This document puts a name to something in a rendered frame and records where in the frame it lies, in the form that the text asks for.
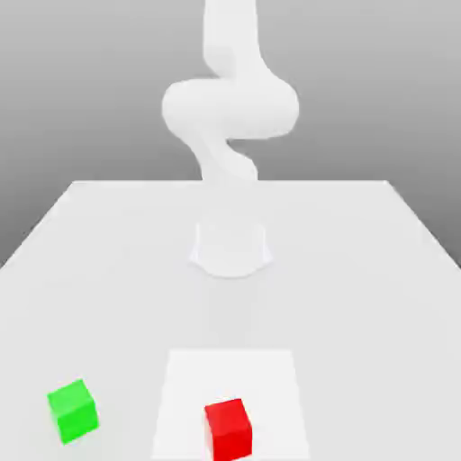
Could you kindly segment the small green cube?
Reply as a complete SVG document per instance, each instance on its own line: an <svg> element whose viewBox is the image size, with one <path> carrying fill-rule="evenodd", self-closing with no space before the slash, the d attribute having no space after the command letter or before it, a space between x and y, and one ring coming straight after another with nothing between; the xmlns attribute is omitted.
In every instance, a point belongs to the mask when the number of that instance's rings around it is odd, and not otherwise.
<svg viewBox="0 0 461 461"><path fill-rule="evenodd" d="M62 444L81 438L99 427L95 399L83 379L48 393L47 401Z"/></svg>

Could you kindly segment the small red cube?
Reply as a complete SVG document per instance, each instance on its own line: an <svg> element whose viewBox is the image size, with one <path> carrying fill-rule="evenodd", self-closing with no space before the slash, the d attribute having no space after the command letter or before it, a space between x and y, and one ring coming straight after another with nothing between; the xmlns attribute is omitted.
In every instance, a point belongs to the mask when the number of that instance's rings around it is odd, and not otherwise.
<svg viewBox="0 0 461 461"><path fill-rule="evenodd" d="M253 454L253 429L240 398L206 405L203 414L212 461L236 461Z"/></svg>

